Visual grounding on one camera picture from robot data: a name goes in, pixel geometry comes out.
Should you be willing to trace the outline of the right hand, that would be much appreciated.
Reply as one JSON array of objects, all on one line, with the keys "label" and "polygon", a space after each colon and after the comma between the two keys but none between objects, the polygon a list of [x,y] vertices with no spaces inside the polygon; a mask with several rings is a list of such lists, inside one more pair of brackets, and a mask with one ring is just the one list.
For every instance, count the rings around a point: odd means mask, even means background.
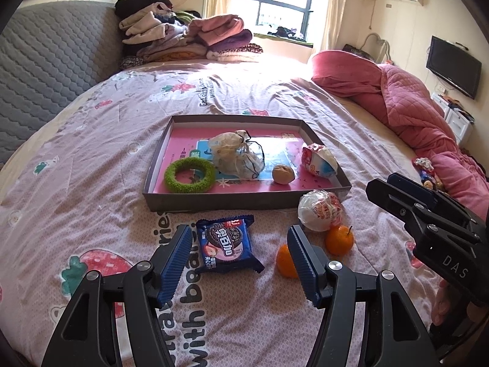
[{"label": "right hand", "polygon": [[433,303],[431,319],[434,326],[440,326],[454,306],[461,299],[461,293],[454,286],[442,279]]}]

